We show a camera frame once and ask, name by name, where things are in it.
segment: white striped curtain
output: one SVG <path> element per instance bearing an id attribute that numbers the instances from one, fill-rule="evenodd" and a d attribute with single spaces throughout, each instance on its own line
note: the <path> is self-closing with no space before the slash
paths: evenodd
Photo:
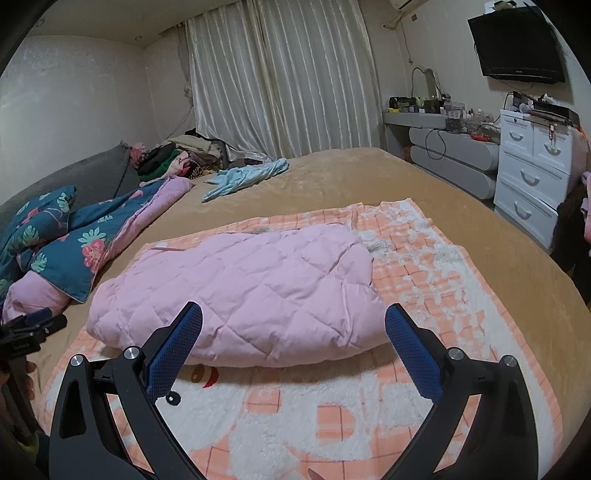
<path id="1" fill-rule="evenodd" d="M 226 141 L 233 158 L 381 146 L 357 0 L 246 0 L 187 26 L 197 131 Z"/>

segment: white chest of drawers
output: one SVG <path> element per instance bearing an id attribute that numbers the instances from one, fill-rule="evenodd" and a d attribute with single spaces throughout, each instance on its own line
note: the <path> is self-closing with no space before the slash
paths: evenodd
<path id="1" fill-rule="evenodd" d="M 501 111 L 501 152 L 495 211 L 510 219 L 546 251 L 552 247 L 556 209 L 581 180 L 587 141 L 573 127 Z"/>

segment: light blue garment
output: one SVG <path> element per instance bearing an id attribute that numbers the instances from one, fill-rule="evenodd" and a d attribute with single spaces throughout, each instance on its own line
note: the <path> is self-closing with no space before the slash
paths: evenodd
<path id="1" fill-rule="evenodd" d="M 214 198 L 221 197 L 222 195 L 229 195 L 238 190 L 252 187 L 263 180 L 270 179 L 275 175 L 287 171 L 289 167 L 290 165 L 287 163 L 287 160 L 280 158 L 279 160 L 266 163 L 260 167 L 248 166 L 233 168 L 231 170 L 220 170 L 217 172 L 217 176 L 210 180 L 206 180 L 206 183 L 213 183 L 218 186 L 203 195 L 202 202 L 208 202 Z"/>

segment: ceiling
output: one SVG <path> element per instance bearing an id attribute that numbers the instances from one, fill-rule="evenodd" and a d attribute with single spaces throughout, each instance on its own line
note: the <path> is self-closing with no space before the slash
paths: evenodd
<path id="1" fill-rule="evenodd" d="M 138 47 L 195 15 L 237 0 L 58 0 L 30 35 L 78 35 Z"/>

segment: metal bolt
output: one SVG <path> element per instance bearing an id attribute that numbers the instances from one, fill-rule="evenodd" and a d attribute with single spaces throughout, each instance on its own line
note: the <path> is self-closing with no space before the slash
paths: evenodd
<path id="1" fill-rule="evenodd" d="M 447 354 L 452 360 L 461 360 L 464 358 L 464 352 L 462 352 L 459 348 L 450 348 Z"/>
<path id="2" fill-rule="evenodd" d="M 517 366 L 517 360 L 515 359 L 514 356 L 505 355 L 503 357 L 503 361 L 505 362 L 505 365 L 508 367 L 516 367 Z"/>
<path id="3" fill-rule="evenodd" d="M 139 348 L 136 346 L 130 346 L 123 355 L 127 360 L 133 360 L 139 355 Z"/>
<path id="4" fill-rule="evenodd" d="M 70 365 L 73 367 L 77 367 L 84 361 L 84 357 L 82 355 L 74 355 L 70 360 Z"/>

